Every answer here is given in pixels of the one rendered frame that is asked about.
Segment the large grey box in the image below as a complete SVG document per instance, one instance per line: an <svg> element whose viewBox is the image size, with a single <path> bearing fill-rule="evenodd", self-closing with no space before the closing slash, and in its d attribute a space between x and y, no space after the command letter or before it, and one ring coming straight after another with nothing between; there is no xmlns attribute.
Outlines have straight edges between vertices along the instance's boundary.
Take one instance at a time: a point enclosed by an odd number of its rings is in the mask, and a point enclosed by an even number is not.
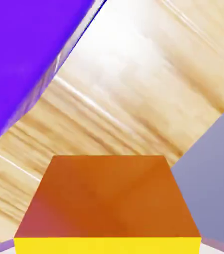
<svg viewBox="0 0 224 254"><path fill-rule="evenodd" d="M203 242L224 251L224 113L171 170Z"/></svg>

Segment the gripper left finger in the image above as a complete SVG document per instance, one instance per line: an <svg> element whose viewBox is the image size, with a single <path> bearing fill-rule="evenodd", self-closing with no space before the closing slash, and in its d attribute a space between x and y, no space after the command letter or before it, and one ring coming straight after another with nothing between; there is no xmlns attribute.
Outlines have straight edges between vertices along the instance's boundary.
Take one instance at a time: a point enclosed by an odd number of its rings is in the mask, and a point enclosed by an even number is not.
<svg viewBox="0 0 224 254"><path fill-rule="evenodd" d="M8 241L0 243L0 253L3 251L6 251L8 249L11 249L14 247L14 240L10 239Z"/></svg>

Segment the small yellow cube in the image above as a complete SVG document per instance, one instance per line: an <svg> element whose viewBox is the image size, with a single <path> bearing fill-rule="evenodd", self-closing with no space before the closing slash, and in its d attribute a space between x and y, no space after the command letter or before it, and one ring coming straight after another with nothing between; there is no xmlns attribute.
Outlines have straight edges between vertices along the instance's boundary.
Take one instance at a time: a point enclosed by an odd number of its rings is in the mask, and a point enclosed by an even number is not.
<svg viewBox="0 0 224 254"><path fill-rule="evenodd" d="M54 156L14 245L16 254L199 254L201 235L163 156Z"/></svg>

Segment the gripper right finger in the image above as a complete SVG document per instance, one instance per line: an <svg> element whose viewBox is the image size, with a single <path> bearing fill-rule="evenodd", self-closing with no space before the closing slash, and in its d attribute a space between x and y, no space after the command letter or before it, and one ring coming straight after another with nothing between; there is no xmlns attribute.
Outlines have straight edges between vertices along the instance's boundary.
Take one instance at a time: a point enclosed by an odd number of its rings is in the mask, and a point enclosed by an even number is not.
<svg viewBox="0 0 224 254"><path fill-rule="evenodd" d="M214 239L202 238L200 254L224 254L224 243Z"/></svg>

